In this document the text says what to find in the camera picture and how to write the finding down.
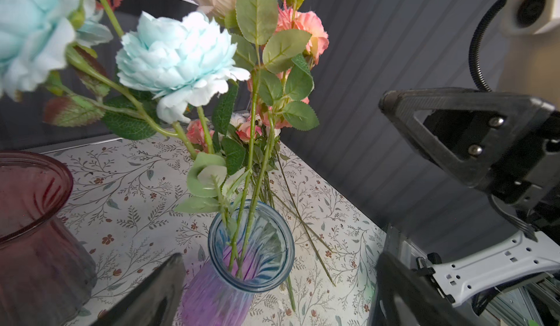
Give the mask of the pink coral rose stem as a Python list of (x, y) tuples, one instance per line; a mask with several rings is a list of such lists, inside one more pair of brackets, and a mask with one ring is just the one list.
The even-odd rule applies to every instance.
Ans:
[[(250, 139), (250, 116), (249, 114), (239, 114), (239, 113), (234, 113), (231, 121), (230, 121), (230, 125), (232, 128), (232, 135), (234, 137), (238, 137), (243, 143), (245, 144), (249, 144), (249, 139)], [(332, 283), (332, 285), (335, 287), (336, 284), (330, 274), (330, 272), (328, 271), (328, 268), (324, 262), (324, 260), (322, 259), (322, 257), (319, 254), (319, 250), (316, 248), (316, 245), (314, 243), (314, 240), (311, 236), (311, 234), (313, 234), (315, 236), (315, 238), (321, 242), (327, 249), (327, 252), (329, 254), (333, 253), (334, 250), (325, 242), (325, 240), (323, 239), (322, 235), (317, 234), (311, 227), (309, 224), (307, 224), (305, 222), (305, 220), (303, 219), (300, 210), (297, 206), (297, 202), (295, 200), (295, 195), (291, 192), (290, 190), (290, 186), (288, 184), (287, 181), (287, 177), (285, 174), (285, 171), (283, 170), (283, 165), (280, 162), (280, 159), (284, 159), (285, 161), (287, 160), (284, 155), (282, 155), (278, 150), (274, 151), (274, 154), (271, 156), (271, 160), (275, 163), (276, 161), (278, 161), (278, 165), (281, 168), (281, 174), (283, 176), (284, 179), (284, 183), (285, 183), (285, 187), (288, 190), (288, 192), (290, 193), (290, 205), (287, 204), (287, 202), (284, 202), (279, 196), (277, 196), (277, 194), (275, 194), (271, 189), (270, 189), (270, 181), (269, 181), (269, 176), (268, 174), (265, 175), (264, 180), (263, 180), (263, 185), (261, 190), (258, 193), (258, 197), (260, 198), (260, 200), (264, 203), (268, 203), (268, 202), (273, 202), (274, 199), (276, 199), (280, 204), (282, 204), (284, 206), (285, 209), (287, 209), (298, 221), (299, 223), (303, 226), (304, 231), (306, 232), (307, 238), (309, 240), (309, 244), (311, 245), (311, 248), (314, 250), (316, 258), (319, 260), (322, 268), (324, 269), (326, 275), (328, 276), (328, 279), (330, 280), (330, 282)]]

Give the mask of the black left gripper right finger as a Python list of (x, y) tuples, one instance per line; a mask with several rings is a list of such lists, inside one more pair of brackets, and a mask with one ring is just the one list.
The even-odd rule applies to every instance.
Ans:
[(372, 325), (472, 325), (425, 279), (392, 254), (380, 255), (376, 273)]

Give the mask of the cream pink rose stem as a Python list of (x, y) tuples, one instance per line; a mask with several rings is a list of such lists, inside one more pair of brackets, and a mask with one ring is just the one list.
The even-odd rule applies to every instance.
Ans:
[(309, 104), (312, 69), (328, 47), (322, 21), (300, 12), (305, 0), (196, 0), (236, 48), (235, 65), (249, 72), (248, 116), (233, 116), (240, 80), (228, 81), (211, 118), (200, 114), (183, 136), (192, 157), (212, 158), (199, 171), (189, 207), (218, 212), (227, 228), (228, 270), (251, 271), (257, 206), (272, 204), (269, 174), (279, 159), (279, 133), (309, 131), (319, 119)]

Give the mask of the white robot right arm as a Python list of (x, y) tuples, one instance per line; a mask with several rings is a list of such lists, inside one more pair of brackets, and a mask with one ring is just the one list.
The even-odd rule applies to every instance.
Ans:
[(382, 113), (424, 158), (487, 194), (527, 237), (559, 240), (559, 36), (513, 37), (496, 91), (388, 91)]

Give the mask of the light blue peony flower stem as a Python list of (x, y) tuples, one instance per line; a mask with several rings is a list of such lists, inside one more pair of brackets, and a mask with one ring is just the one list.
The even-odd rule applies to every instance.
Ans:
[[(205, 13), (176, 20), (146, 12), (125, 31), (123, 0), (1, 0), (1, 95), (19, 101), (38, 88), (43, 114), (60, 127), (102, 122), (126, 139), (180, 139), (200, 114), (211, 118), (228, 81), (248, 80), (230, 37)], [(198, 190), (193, 171), (189, 207)]]

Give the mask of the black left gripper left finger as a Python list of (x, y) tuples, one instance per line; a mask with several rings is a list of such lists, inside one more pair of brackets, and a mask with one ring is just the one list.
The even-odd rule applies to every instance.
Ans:
[(174, 253), (93, 325), (172, 325), (185, 275), (182, 255)]

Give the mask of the pink peony flower stem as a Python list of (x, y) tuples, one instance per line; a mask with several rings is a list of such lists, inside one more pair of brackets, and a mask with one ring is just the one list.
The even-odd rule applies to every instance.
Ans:
[(307, 132), (319, 126), (309, 104), (314, 90), (312, 69), (329, 46), (318, 15), (299, 10), (304, 0), (236, 0), (239, 36), (236, 63), (247, 69), (251, 82), (249, 167), (252, 200), (247, 229), (254, 222), (263, 180), (275, 167), (277, 131), (293, 128)]

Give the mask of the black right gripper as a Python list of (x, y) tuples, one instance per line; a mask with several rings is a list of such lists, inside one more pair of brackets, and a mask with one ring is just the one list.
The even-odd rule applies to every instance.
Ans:
[(427, 160), (485, 193), (537, 241), (559, 242), (559, 121), (541, 98), (466, 88), (388, 91), (379, 109)]

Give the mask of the purple blue glass vase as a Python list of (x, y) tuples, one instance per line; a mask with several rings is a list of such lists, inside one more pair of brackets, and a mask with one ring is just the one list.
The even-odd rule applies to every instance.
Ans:
[(239, 234), (241, 264), (231, 260), (226, 226), (216, 216), (209, 228), (209, 260), (182, 298), (184, 325), (242, 325), (256, 295), (269, 292), (290, 275), (295, 260), (292, 232), (274, 208), (258, 202), (252, 229)]

